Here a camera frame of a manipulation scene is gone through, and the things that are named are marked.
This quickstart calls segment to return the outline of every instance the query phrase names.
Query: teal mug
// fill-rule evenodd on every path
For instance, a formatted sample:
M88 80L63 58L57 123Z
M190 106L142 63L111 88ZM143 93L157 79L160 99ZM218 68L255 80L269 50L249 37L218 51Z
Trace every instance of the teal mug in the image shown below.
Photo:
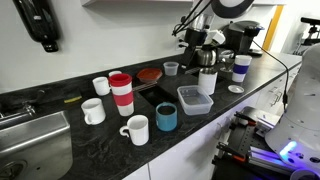
M177 107L171 103L161 103L156 107L157 126L162 131L172 131L177 126Z

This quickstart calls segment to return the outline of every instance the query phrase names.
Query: red lid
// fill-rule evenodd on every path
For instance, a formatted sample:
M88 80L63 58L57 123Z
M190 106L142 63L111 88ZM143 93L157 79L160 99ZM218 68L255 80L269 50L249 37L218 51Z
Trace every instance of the red lid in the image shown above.
M162 76L161 69L158 68L145 68L142 69L138 74L137 78L144 80L156 81Z
M109 77L110 85L113 87L121 87L129 84L132 81L132 77L129 74L114 74Z

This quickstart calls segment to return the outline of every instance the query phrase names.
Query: drain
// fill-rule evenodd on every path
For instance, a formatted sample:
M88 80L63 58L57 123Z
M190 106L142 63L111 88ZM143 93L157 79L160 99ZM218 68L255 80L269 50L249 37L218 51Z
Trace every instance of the drain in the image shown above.
M24 170L27 163L25 161L14 161L0 169L0 180L14 180Z

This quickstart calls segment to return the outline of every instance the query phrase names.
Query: speckled countertop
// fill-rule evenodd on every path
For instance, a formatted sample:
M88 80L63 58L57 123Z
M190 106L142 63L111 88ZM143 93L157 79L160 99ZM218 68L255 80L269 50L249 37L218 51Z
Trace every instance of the speckled countertop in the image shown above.
M286 54L276 54L289 69L301 62L301 57ZM173 56L159 60L149 61L137 65L119 68L122 72L127 72L133 76L145 67L157 67L163 70L162 64L166 61L178 61L180 56ZM254 58L251 62L248 74L241 85L245 91L242 94L234 94L228 91L228 86L235 84L231 81L231 75L219 71L218 76L223 80L216 84L215 93L211 95L214 101L208 114L188 116L184 113L180 102L174 104L178 109L178 125L172 132L162 132L158 130L155 122L155 108L139 92L134 92L134 114L142 114L149 119L149 141L143 146L134 146L129 138L121 136L119 129L126 124L129 117L121 117L110 94L99 97L103 101L106 111L106 119L99 125L88 126L84 121L84 114L80 108L83 101L98 97L94 93L92 79L101 75L106 76L106 72L99 72L61 82L51 83L40 87L24 90L26 92L36 89L46 89L49 94L62 94L59 89L78 85L81 88L83 99L72 104L63 104L63 101L55 99L50 107L42 106L42 111L53 112L67 110L71 125L71 139L73 150L73 165L71 169L61 179L74 180L105 180L122 179L139 169L144 164L153 160L161 153L181 142L197 130L201 129L217 117L241 103L246 98L253 95L273 80L285 73L284 68L275 60L264 54L260 58ZM179 71L177 76L163 75L158 80L158 86L175 97L178 97L177 88L184 85L196 85L198 79L193 75L185 75ZM0 95L0 100L4 97L9 101L22 94L21 91Z

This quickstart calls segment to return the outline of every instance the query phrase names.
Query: faucet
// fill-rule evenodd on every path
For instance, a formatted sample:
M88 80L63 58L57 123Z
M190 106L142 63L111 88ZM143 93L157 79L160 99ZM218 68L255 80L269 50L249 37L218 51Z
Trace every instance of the faucet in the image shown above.
M38 103L44 97L44 95L45 91L39 90L36 99L22 102L22 111L18 113L11 114L9 116L5 116L3 113L0 113L0 130L26 122L32 118L36 114L35 108L32 104Z

